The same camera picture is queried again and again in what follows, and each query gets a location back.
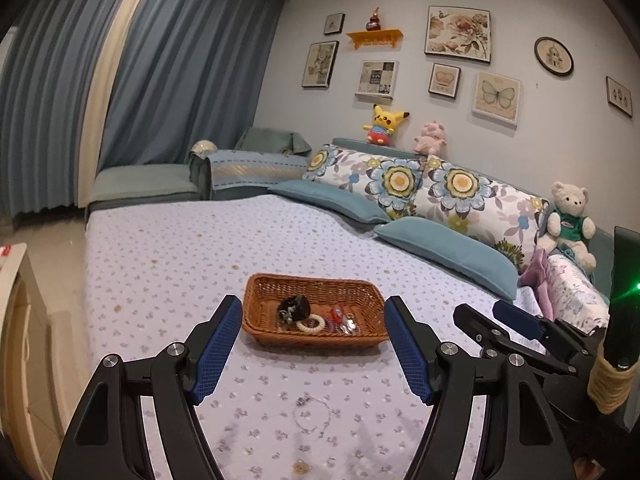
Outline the folded floral quilt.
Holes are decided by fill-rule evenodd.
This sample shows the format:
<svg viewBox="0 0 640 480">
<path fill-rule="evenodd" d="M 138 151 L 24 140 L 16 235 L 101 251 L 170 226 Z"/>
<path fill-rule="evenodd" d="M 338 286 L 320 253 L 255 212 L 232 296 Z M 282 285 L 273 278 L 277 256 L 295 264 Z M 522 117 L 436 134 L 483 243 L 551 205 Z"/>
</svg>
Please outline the folded floral quilt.
<svg viewBox="0 0 640 480">
<path fill-rule="evenodd" d="M 584 333 L 608 326 L 608 300 L 560 252 L 536 249 L 518 284 L 534 292 L 541 314 L 551 321 L 559 318 Z"/>
</svg>

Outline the white bedside cabinet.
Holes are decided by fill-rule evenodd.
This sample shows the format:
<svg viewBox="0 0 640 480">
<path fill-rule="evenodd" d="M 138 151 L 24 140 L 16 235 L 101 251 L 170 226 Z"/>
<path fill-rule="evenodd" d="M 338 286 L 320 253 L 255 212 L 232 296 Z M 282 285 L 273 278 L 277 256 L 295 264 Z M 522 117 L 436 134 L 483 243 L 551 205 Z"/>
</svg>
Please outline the white bedside cabinet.
<svg viewBox="0 0 640 480">
<path fill-rule="evenodd" d="M 25 243 L 1 247 L 1 437 L 33 479 L 53 477 L 70 420 L 53 324 Z"/>
</svg>

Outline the teal pillow right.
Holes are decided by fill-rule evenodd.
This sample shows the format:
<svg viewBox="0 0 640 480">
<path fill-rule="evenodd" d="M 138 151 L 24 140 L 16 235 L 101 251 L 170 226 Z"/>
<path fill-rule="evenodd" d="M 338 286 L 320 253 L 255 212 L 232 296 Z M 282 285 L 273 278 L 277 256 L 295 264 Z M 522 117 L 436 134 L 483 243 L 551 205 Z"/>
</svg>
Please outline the teal pillow right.
<svg viewBox="0 0 640 480">
<path fill-rule="evenodd" d="M 494 248 L 442 224 L 408 217 L 380 224 L 375 235 L 420 258 L 454 270 L 504 300 L 518 294 L 518 271 Z"/>
</svg>

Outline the white teddy bear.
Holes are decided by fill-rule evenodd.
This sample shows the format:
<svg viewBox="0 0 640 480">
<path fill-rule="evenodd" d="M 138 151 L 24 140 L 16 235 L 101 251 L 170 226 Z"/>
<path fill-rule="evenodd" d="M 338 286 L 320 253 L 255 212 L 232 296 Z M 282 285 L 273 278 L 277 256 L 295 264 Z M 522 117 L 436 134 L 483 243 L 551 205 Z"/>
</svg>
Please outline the white teddy bear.
<svg viewBox="0 0 640 480">
<path fill-rule="evenodd" d="M 574 184 L 556 181 L 551 188 L 552 204 L 544 214 L 537 247 L 551 254 L 555 249 L 573 254 L 576 266 L 587 275 L 597 267 L 589 242 L 596 235 L 596 225 L 586 215 L 588 190 Z"/>
</svg>

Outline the red hair clip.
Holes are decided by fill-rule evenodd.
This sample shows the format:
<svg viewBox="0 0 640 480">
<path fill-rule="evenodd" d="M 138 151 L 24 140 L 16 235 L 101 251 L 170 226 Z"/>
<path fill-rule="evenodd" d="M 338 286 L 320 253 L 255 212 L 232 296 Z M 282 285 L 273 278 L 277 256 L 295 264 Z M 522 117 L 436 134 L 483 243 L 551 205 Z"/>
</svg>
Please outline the red hair clip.
<svg viewBox="0 0 640 480">
<path fill-rule="evenodd" d="M 340 306 L 334 306 L 329 310 L 329 319 L 335 328 L 342 330 L 346 327 L 344 324 L 344 312 Z"/>
</svg>

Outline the floral cushion left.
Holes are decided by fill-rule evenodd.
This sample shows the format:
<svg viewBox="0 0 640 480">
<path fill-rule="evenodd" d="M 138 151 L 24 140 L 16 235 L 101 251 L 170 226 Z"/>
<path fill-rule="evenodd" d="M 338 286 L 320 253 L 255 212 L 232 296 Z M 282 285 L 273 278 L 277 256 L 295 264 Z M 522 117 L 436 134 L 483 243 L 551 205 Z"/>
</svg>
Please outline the floral cushion left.
<svg viewBox="0 0 640 480">
<path fill-rule="evenodd" d="M 393 220 L 413 216 L 423 183 L 424 158 L 369 154 L 323 145 L 311 156 L 303 179 L 324 183 L 375 203 Z"/>
</svg>

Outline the black hair claw clip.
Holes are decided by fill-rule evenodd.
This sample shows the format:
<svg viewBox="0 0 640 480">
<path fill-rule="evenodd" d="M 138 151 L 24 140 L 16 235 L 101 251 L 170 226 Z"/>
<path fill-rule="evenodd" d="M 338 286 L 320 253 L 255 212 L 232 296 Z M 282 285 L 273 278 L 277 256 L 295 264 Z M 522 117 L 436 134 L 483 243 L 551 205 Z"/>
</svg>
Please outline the black hair claw clip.
<svg viewBox="0 0 640 480">
<path fill-rule="evenodd" d="M 277 315 L 281 322 L 288 325 L 303 322 L 311 315 L 309 300 L 304 295 L 286 298 L 278 305 Z"/>
</svg>

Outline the brown wicker basket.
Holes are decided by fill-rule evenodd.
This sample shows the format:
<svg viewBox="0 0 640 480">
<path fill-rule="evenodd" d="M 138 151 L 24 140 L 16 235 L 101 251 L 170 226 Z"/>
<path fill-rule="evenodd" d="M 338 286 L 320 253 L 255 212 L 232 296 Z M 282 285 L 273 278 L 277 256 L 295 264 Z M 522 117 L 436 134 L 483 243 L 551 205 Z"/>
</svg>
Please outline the brown wicker basket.
<svg viewBox="0 0 640 480">
<path fill-rule="evenodd" d="M 292 325 L 281 322 L 278 305 L 296 295 L 309 300 L 311 315 Z M 340 306 L 345 328 L 335 328 L 329 310 Z M 388 339 L 383 298 L 375 285 L 359 280 L 254 274 L 243 301 L 243 330 L 270 347 L 372 348 Z"/>
</svg>

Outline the teal pillow left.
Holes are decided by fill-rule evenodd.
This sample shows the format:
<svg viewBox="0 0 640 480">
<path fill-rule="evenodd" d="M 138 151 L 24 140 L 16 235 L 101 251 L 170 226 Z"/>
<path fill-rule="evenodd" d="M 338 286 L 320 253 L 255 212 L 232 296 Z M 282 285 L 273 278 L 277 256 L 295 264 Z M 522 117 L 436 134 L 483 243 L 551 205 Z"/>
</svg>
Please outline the teal pillow left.
<svg viewBox="0 0 640 480">
<path fill-rule="evenodd" d="M 361 224 L 376 226 L 391 222 L 386 212 L 372 200 L 335 186 L 306 180 L 288 180 L 271 185 L 271 194 L 337 212 Z"/>
</svg>

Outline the newspaper collage canvas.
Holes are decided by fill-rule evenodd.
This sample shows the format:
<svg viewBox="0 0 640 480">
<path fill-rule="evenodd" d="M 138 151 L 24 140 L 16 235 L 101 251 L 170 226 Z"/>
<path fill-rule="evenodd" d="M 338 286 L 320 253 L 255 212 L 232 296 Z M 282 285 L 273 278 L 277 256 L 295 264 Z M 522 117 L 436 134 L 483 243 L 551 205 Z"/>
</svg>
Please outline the newspaper collage canvas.
<svg viewBox="0 0 640 480">
<path fill-rule="evenodd" d="M 398 70 L 397 61 L 363 61 L 356 96 L 393 99 Z"/>
</svg>

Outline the white round lamp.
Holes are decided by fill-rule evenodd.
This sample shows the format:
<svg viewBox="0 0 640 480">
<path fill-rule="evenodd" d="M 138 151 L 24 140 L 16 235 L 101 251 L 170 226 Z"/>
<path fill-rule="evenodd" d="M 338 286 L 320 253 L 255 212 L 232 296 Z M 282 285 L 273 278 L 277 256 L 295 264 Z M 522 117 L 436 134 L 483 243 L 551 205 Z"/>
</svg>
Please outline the white round lamp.
<svg viewBox="0 0 640 480">
<path fill-rule="evenodd" d="M 216 153 L 216 151 L 218 151 L 217 145 L 209 140 L 199 140 L 191 148 L 191 153 L 200 157 L 206 157 L 209 154 Z"/>
</svg>

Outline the small frame far right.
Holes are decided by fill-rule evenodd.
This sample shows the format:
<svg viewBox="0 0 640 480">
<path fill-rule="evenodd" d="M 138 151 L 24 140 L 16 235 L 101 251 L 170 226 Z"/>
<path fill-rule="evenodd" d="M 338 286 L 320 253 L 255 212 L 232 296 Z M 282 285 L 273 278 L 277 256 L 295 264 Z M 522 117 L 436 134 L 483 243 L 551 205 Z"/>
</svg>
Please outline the small frame far right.
<svg viewBox="0 0 640 480">
<path fill-rule="evenodd" d="M 616 107 L 629 118 L 634 116 L 631 92 L 610 76 L 605 77 L 608 104 Z"/>
</svg>

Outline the large flower picture frame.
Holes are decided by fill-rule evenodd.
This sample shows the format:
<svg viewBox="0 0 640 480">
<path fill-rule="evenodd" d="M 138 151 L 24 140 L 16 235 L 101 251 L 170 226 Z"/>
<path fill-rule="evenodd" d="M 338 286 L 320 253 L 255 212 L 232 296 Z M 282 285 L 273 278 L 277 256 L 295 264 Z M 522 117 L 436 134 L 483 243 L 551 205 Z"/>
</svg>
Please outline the large flower picture frame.
<svg viewBox="0 0 640 480">
<path fill-rule="evenodd" d="M 491 14 L 462 6 L 429 6 L 424 53 L 491 62 Z"/>
</svg>

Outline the yellow wall shelf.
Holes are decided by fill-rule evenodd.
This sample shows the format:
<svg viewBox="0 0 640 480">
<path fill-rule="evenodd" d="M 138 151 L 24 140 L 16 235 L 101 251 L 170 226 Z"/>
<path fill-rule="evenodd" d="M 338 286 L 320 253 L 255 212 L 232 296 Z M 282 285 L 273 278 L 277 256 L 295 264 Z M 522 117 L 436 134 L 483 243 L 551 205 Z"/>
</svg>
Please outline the yellow wall shelf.
<svg viewBox="0 0 640 480">
<path fill-rule="evenodd" d="M 396 47 L 404 38 L 404 33 L 397 28 L 363 30 L 362 32 L 348 32 L 346 36 L 352 42 L 352 47 L 358 50 L 362 47 L 391 46 Z"/>
</svg>

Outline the small dark picture frame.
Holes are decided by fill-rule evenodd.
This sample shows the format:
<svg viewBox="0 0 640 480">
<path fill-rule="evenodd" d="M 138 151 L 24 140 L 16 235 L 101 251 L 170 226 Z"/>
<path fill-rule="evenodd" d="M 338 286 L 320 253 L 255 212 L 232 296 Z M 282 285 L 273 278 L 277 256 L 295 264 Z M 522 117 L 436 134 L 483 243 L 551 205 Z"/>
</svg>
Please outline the small dark picture frame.
<svg viewBox="0 0 640 480">
<path fill-rule="evenodd" d="M 334 13 L 326 17 L 326 22 L 323 27 L 324 36 L 332 36 L 340 34 L 343 30 L 345 21 L 344 13 Z"/>
</svg>

